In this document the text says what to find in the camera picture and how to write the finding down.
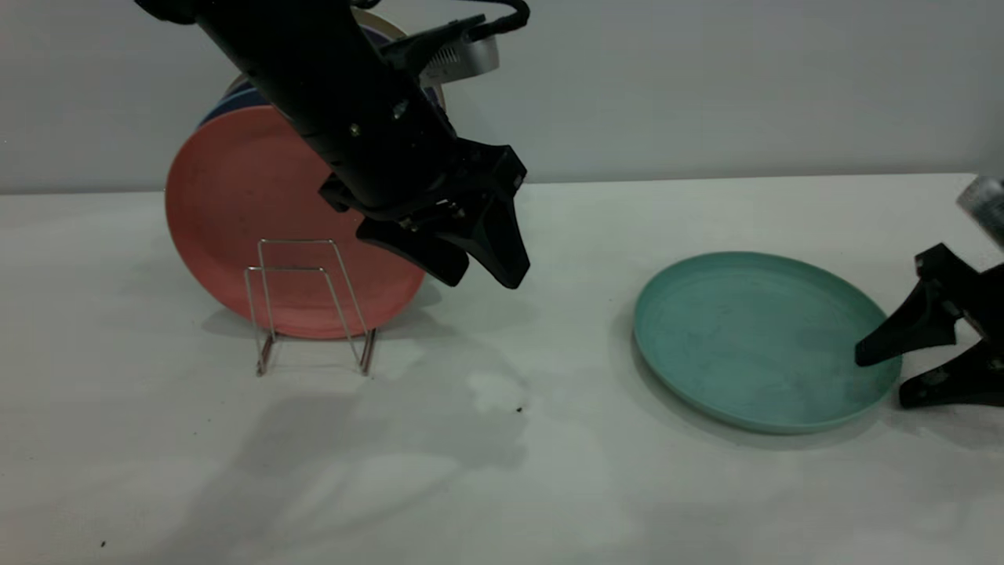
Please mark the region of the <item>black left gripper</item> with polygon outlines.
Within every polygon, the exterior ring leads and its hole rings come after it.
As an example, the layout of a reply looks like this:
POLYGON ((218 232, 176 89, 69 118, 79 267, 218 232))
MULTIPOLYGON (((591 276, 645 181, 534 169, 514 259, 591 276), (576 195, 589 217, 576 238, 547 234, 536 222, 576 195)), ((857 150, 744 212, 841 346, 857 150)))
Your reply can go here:
POLYGON ((365 216, 358 240, 451 287, 466 275, 467 254, 506 289, 517 289, 529 272, 513 203, 526 169, 512 147, 463 138, 319 138, 317 153, 331 170, 320 188, 324 200, 365 216), (413 230, 457 230, 457 246, 413 230))

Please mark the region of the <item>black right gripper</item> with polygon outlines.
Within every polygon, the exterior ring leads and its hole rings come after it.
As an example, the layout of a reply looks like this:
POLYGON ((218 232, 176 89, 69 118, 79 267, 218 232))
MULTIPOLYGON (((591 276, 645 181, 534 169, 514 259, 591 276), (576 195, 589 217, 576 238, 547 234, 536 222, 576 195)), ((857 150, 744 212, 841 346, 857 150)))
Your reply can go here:
MULTIPOLYGON (((915 257, 919 282, 878 328, 856 344, 854 361, 871 367, 908 352, 956 344, 965 319, 986 340, 1003 334, 1002 266, 978 271, 943 243, 915 257)), ((903 409, 935 406, 1003 406, 1002 348, 976 343, 939 367, 908 379, 899 389, 903 409)))

